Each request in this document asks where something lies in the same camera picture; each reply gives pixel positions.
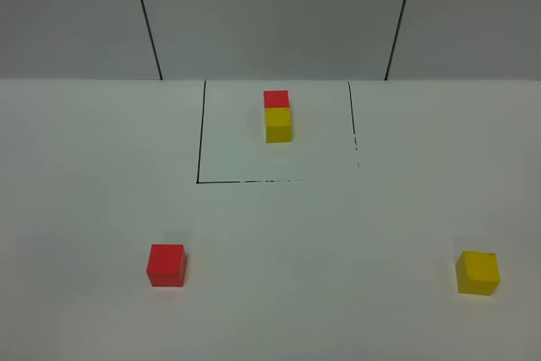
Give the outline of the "yellow template block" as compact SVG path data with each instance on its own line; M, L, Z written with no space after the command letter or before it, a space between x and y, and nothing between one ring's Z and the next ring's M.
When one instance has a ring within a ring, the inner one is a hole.
M265 140L267 143L292 141L292 114L289 107L265 109Z

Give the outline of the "red template block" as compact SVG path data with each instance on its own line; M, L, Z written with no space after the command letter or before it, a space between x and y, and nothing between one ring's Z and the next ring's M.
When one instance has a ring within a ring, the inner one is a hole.
M265 109L290 107L287 90L266 90L264 92Z

